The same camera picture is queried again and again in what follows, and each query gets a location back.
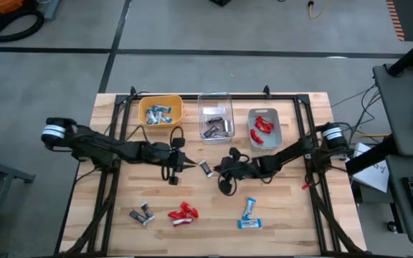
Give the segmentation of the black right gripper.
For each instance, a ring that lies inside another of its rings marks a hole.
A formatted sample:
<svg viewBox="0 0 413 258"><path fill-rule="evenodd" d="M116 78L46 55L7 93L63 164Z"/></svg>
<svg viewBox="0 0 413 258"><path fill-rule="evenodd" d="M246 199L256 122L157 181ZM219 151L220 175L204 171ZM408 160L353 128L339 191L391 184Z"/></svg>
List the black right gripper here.
<svg viewBox="0 0 413 258"><path fill-rule="evenodd" d="M242 154L237 148L230 148L229 155L232 158L230 165L228 160L222 160L219 165L214 167L214 171L220 176L227 177L230 173L237 180L260 178L261 174L257 166L251 162L248 155Z"/></svg>

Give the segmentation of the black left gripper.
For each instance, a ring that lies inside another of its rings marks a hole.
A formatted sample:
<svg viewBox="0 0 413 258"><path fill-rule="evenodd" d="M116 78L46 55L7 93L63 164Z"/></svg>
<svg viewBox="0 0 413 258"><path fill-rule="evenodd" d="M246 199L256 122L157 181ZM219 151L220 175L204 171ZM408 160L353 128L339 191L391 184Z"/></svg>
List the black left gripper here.
<svg viewBox="0 0 413 258"><path fill-rule="evenodd" d="M160 166L162 179L172 186L179 183L176 172L181 173L185 169L196 167L196 162L184 152L177 150L175 154L175 150L166 143L145 143L142 147L142 159L145 163Z"/></svg>

